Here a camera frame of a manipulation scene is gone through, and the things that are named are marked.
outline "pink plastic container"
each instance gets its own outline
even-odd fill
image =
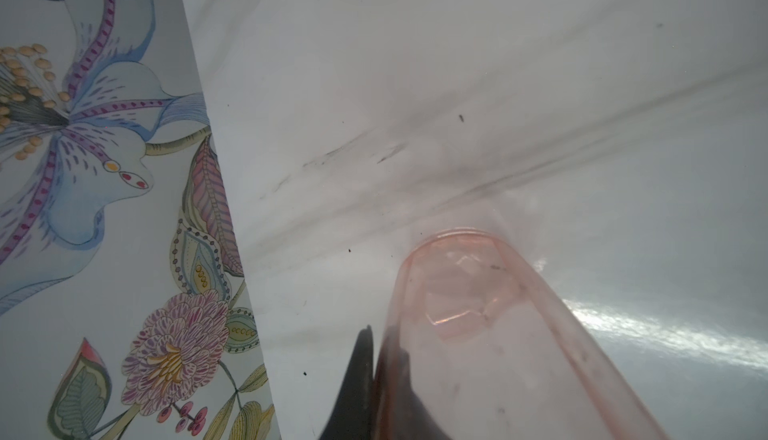
[[[475,230],[403,262],[374,398],[379,440],[667,438],[542,277]]]

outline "marble countertop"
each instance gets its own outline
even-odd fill
[[[768,0],[184,3],[285,440],[456,226],[522,253],[672,438],[764,438]]]

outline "flower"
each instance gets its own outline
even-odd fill
[[[152,188],[141,158],[169,151],[147,144],[160,127],[208,123],[201,93],[169,95],[139,63],[154,0],[64,2],[76,44],[61,82],[42,44],[0,48],[0,185],[20,185],[0,200],[0,315],[91,261],[104,207]]]
[[[215,290],[180,293],[152,312],[123,360],[122,402],[148,416],[186,400],[216,373],[229,330],[226,302]]]

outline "yellow dot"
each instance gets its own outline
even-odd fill
[[[44,58],[38,58],[34,61],[34,65],[37,68],[42,68],[43,70],[47,70],[48,68],[51,68],[53,65],[50,61],[45,60]]]

